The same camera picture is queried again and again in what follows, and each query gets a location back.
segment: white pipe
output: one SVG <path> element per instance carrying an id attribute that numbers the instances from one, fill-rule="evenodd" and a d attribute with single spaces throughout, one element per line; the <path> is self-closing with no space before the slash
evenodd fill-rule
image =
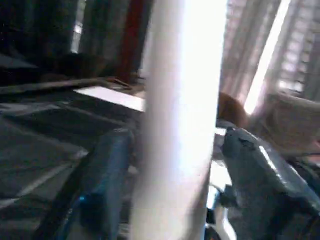
<path id="1" fill-rule="evenodd" d="M 131 240 L 188 236 L 214 144 L 227 0 L 157 0 Z M 207 196 L 203 206 L 206 207 Z M 206 212 L 197 221 L 205 227 Z"/>

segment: white pole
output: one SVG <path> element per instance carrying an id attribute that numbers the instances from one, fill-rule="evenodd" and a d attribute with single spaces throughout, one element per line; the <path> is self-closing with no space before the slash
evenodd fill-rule
<path id="1" fill-rule="evenodd" d="M 200 239 L 214 144 L 227 0 L 156 0 L 143 178 L 131 240 Z M 202 216 L 195 221 L 196 211 Z"/>

